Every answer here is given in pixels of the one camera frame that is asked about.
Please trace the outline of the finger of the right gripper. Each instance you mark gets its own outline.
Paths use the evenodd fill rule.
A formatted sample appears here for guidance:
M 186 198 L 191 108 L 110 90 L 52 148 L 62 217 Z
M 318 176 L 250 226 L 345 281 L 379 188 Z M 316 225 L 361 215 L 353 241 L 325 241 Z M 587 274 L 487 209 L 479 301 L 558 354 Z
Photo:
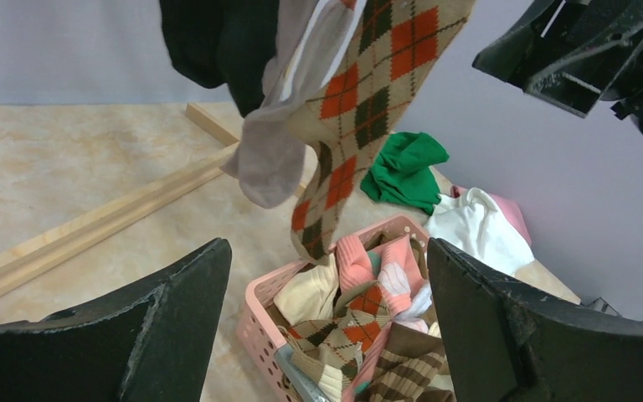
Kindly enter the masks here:
M 643 1 L 533 1 L 472 66 L 585 117 L 643 94 Z

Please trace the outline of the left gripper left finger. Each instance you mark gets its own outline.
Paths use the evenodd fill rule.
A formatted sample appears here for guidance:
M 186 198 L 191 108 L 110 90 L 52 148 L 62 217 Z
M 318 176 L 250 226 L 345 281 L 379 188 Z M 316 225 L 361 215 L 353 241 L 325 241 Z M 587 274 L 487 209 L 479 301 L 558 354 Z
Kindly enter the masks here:
M 0 324 L 0 401 L 197 401 L 232 251 L 181 260 L 38 322 Z

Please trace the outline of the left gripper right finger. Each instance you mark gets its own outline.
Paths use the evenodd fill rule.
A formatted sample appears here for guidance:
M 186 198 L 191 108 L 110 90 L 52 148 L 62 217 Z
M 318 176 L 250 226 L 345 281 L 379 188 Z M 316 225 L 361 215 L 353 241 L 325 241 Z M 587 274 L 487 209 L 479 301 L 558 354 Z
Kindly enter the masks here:
M 643 401 L 643 322 L 573 304 L 432 239 L 427 266 L 460 401 Z

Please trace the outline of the argyle patterned sock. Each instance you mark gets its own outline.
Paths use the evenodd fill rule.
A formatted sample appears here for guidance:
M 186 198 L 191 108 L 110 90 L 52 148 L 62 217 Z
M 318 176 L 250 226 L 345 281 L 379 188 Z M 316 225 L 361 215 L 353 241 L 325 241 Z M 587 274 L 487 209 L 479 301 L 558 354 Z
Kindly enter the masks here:
M 282 333 L 292 347 L 292 364 L 326 400 L 341 401 L 343 391 L 361 373 L 368 350 L 390 319 L 382 288 L 372 281 L 346 305 L 342 315 L 306 320 Z
M 291 135 L 318 161 L 291 216 L 291 241 L 303 260 L 326 264 L 347 199 L 474 4 L 368 1 L 334 76 L 291 114 Z

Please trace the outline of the black sock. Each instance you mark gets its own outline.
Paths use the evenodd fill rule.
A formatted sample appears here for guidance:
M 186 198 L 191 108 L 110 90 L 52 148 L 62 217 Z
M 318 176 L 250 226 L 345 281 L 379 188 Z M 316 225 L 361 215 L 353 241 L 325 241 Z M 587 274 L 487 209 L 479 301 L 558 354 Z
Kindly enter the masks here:
M 263 74 L 275 55 L 277 0 L 227 0 L 220 3 L 224 24 L 217 61 L 241 116 L 258 109 L 265 98 Z
M 162 35 L 172 67 L 206 89 L 224 83 L 217 66 L 224 10 L 216 0 L 160 0 Z

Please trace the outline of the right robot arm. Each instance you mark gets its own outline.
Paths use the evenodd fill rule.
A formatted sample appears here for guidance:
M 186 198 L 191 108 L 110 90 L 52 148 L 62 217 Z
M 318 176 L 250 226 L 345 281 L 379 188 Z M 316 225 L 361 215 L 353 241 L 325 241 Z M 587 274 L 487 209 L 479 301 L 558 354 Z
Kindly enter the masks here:
M 576 116 L 608 101 L 643 136 L 643 0 L 534 1 L 472 66 Z

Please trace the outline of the brown striped sock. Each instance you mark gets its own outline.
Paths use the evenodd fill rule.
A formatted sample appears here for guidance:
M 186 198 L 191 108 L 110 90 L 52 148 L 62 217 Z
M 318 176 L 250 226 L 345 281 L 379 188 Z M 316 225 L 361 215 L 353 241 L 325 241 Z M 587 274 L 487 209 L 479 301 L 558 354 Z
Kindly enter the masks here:
M 455 393 L 438 385 L 449 364 L 441 338 L 393 324 L 369 385 L 357 401 L 455 401 Z

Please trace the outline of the pink plastic basket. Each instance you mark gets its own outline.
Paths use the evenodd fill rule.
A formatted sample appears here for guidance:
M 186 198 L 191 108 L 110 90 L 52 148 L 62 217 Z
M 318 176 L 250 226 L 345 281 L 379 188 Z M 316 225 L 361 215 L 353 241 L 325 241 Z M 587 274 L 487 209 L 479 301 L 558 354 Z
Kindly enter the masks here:
M 326 397 L 289 362 L 291 348 L 266 308 L 274 296 L 307 263 L 295 260 L 250 282 L 237 327 L 239 340 L 279 401 L 324 401 Z

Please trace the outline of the white cloth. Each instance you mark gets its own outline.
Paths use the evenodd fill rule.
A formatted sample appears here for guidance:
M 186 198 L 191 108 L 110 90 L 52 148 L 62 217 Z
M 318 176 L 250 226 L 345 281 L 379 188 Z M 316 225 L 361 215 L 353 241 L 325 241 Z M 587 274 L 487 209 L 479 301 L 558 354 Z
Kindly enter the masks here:
M 424 228 L 431 238 L 446 240 L 509 276 L 535 261 L 518 205 L 480 188 L 452 187 Z

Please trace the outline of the pink patterned sock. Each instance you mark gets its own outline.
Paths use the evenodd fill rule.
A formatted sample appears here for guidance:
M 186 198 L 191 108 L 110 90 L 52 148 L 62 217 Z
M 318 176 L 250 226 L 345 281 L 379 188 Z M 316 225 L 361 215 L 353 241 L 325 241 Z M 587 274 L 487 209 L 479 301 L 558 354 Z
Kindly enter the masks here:
M 430 307 L 430 288 L 422 276 L 410 238 L 405 235 L 386 242 L 373 250 L 365 250 L 361 240 L 349 235 L 337 242 L 339 284 L 342 294 L 337 306 L 340 315 L 346 305 L 368 284 L 376 281 L 382 288 L 391 319 L 383 327 L 363 363 L 361 373 L 343 391 L 343 401 L 351 401 L 358 386 L 370 381 L 375 364 L 384 347 L 390 326 L 405 325 L 420 332 L 429 327 L 421 317 Z

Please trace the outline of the pink cloth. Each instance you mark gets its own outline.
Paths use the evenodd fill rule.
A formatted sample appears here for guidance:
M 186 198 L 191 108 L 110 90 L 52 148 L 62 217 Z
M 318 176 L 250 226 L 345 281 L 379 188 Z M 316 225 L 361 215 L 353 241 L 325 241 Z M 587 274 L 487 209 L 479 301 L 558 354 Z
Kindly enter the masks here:
M 475 252 L 486 246 L 489 238 L 499 236 L 514 238 L 509 234 L 510 224 L 528 246 L 532 239 L 519 206 L 512 200 L 486 193 L 479 188 L 462 188 L 453 185 L 450 196 L 456 200 L 455 212 L 464 221 L 465 229 L 455 229 L 452 239 L 446 240 L 463 251 Z

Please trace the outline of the cream sock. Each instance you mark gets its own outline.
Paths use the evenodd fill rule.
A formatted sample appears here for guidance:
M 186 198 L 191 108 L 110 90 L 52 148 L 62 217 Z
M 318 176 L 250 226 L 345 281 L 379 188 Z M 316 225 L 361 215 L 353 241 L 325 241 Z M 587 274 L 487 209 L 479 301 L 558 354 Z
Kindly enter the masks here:
M 330 255 L 327 265 L 295 274 L 275 295 L 274 303 L 292 326 L 306 320 L 328 320 L 338 290 L 336 257 Z

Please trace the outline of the wooden drying rack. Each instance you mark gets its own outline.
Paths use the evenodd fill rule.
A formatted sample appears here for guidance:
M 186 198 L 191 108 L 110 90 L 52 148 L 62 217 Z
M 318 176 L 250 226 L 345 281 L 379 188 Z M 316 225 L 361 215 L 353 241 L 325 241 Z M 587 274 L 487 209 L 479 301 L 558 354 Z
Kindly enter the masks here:
M 220 165 L 229 102 L 0 106 L 0 323 L 37 321 L 131 283 L 213 237 L 233 285 L 295 258 L 287 206 L 256 208 Z

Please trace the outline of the green cloth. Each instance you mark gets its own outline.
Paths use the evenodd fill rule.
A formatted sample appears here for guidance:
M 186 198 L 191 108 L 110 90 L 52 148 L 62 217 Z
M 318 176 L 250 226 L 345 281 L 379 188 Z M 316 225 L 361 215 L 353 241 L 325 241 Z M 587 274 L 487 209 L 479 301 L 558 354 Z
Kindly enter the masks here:
M 449 153 L 431 135 L 395 132 L 389 136 L 360 189 L 375 202 L 431 215 L 440 203 L 440 187 L 431 168 L 449 159 Z

